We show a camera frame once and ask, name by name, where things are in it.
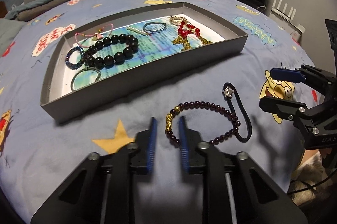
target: black metal bracket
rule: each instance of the black metal bracket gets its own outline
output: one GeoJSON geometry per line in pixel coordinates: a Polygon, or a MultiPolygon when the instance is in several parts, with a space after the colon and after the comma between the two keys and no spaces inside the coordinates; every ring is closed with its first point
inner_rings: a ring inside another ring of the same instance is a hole
{"type": "Polygon", "coordinates": [[[117,153],[90,153],[34,214],[31,224],[134,224],[132,175],[151,172],[157,121],[117,153]]]}
{"type": "Polygon", "coordinates": [[[179,120],[183,168],[203,174],[203,224],[306,224],[302,211],[245,152],[222,153],[179,120]]]}

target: cardboard box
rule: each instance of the cardboard box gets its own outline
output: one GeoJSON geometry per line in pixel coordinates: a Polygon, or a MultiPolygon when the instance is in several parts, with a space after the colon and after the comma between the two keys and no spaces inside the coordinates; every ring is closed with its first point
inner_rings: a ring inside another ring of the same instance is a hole
{"type": "Polygon", "coordinates": [[[157,82],[237,54],[242,51],[247,36],[246,32],[231,22],[190,3],[151,5],[101,18],[65,34],[60,39],[51,56],[44,77],[40,100],[41,107],[57,122],[63,123],[157,82]],[[68,69],[64,57],[75,43],[75,33],[95,33],[97,28],[110,22],[114,24],[115,28],[119,28],[153,18],[174,16],[181,13],[211,28],[227,39],[144,63],[60,96],[60,85],[63,83],[64,71],[68,69]]]}

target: cartoon print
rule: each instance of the cartoon print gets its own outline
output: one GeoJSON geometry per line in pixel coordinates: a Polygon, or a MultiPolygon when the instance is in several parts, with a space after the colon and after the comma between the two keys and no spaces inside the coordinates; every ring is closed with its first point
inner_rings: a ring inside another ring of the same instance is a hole
{"type": "Polygon", "coordinates": [[[43,35],[40,40],[38,40],[33,52],[32,57],[37,57],[40,53],[53,41],[60,38],[63,34],[74,30],[76,25],[70,24],[67,27],[57,27],[53,31],[43,35]]]}
{"type": "Polygon", "coordinates": [[[314,101],[317,102],[317,93],[315,90],[311,90],[312,97],[314,98],[314,101]]]}
{"type": "Polygon", "coordinates": [[[15,42],[12,42],[9,47],[5,50],[5,52],[2,54],[2,57],[6,57],[8,55],[8,53],[10,52],[11,50],[11,47],[15,45],[15,42]]]}
{"type": "Polygon", "coordinates": [[[67,5],[72,6],[72,5],[77,4],[79,1],[81,1],[81,0],[71,0],[67,3],[67,5]]]}
{"type": "Polygon", "coordinates": [[[56,15],[56,16],[54,16],[53,18],[50,18],[50,19],[45,23],[45,25],[46,25],[46,26],[49,25],[51,22],[53,22],[53,21],[55,21],[56,19],[60,18],[62,15],[64,15],[64,13],[59,14],[59,15],[56,15]]]}
{"type": "Polygon", "coordinates": [[[134,138],[129,138],[121,120],[118,121],[115,137],[109,139],[92,139],[92,142],[104,149],[107,153],[116,153],[121,147],[134,142],[134,138]]]}
{"type": "Polygon", "coordinates": [[[241,10],[243,10],[243,11],[246,11],[246,12],[248,12],[248,13],[250,13],[250,14],[253,14],[253,15],[260,15],[260,12],[256,12],[256,11],[250,10],[250,9],[248,9],[247,7],[243,6],[243,5],[240,5],[240,6],[236,5],[236,7],[237,7],[238,9],[241,9],[241,10]]]}
{"type": "Polygon", "coordinates": [[[28,26],[30,26],[30,25],[34,26],[34,25],[36,25],[36,23],[39,22],[39,21],[41,21],[41,19],[40,19],[39,17],[37,17],[37,18],[31,20],[27,25],[28,25],[28,26]]]}
{"type": "Polygon", "coordinates": [[[0,157],[3,154],[3,148],[5,146],[6,138],[9,135],[9,125],[12,122],[11,112],[12,110],[8,110],[0,117],[0,157]]]}
{"type": "Polygon", "coordinates": [[[260,28],[259,25],[255,25],[251,20],[238,16],[234,19],[233,23],[243,27],[245,30],[249,30],[253,35],[258,36],[264,45],[276,45],[276,41],[271,37],[271,34],[265,32],[264,29],[260,28]]]}
{"type": "Polygon", "coordinates": [[[167,3],[173,3],[172,1],[164,1],[164,0],[147,0],[144,2],[144,4],[167,4],[167,3]]]}
{"type": "MultiPolygon", "coordinates": [[[[272,79],[268,70],[265,71],[265,75],[267,80],[262,86],[260,99],[268,96],[279,99],[292,100],[295,91],[295,87],[292,83],[272,79]]],[[[273,114],[273,117],[278,124],[282,123],[282,119],[280,119],[276,114],[273,114]]]]}

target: screw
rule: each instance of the screw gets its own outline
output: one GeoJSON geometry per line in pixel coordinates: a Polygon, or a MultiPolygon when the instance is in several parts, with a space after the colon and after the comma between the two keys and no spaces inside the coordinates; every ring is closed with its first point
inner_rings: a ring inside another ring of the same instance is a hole
{"type": "Polygon", "coordinates": [[[208,149],[209,147],[210,147],[210,144],[207,143],[207,142],[198,143],[198,148],[199,149],[208,149]]]}
{"type": "Polygon", "coordinates": [[[237,157],[238,157],[239,160],[245,160],[245,159],[248,158],[248,154],[246,152],[239,152],[237,154],[237,157]]]}
{"type": "Polygon", "coordinates": [[[318,130],[317,127],[314,127],[314,128],[312,129],[312,132],[313,132],[315,135],[318,135],[318,133],[319,133],[320,131],[318,130]]]}
{"type": "Polygon", "coordinates": [[[88,160],[98,160],[99,159],[99,153],[90,153],[88,155],[88,160]]]}
{"type": "Polygon", "coordinates": [[[127,149],[129,150],[136,150],[138,148],[138,144],[137,143],[129,143],[127,145],[127,149]]]}

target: black beaded bracelet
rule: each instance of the black beaded bracelet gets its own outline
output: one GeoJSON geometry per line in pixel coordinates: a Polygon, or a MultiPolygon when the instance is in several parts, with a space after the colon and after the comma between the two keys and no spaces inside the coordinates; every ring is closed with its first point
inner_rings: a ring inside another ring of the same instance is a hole
{"type": "Polygon", "coordinates": [[[69,63],[69,58],[66,58],[66,64],[71,69],[78,69],[83,64],[89,67],[95,68],[103,68],[105,66],[112,66],[114,63],[122,63],[125,58],[130,58],[133,56],[135,52],[138,51],[138,39],[135,38],[133,35],[129,34],[121,34],[121,35],[112,35],[111,38],[105,37],[102,41],[98,40],[95,45],[91,45],[87,51],[83,51],[83,48],[77,46],[69,51],[68,54],[72,54],[74,51],[79,50],[81,52],[81,60],[78,64],[71,64],[69,63]],[[95,54],[98,50],[103,49],[105,46],[115,45],[118,42],[121,44],[126,43],[128,46],[124,48],[123,52],[117,52],[114,56],[107,55],[104,58],[101,57],[93,57],[92,55],[95,54]]]}
{"type": "Polygon", "coordinates": [[[68,68],[70,68],[71,70],[75,70],[75,69],[78,69],[80,68],[83,64],[84,64],[84,50],[82,47],[80,46],[76,46],[74,48],[72,48],[68,53],[67,53],[67,56],[65,57],[65,64],[68,68]],[[69,61],[70,59],[70,56],[75,52],[75,51],[79,51],[80,54],[81,54],[81,59],[78,63],[76,64],[73,64],[69,61]]]}

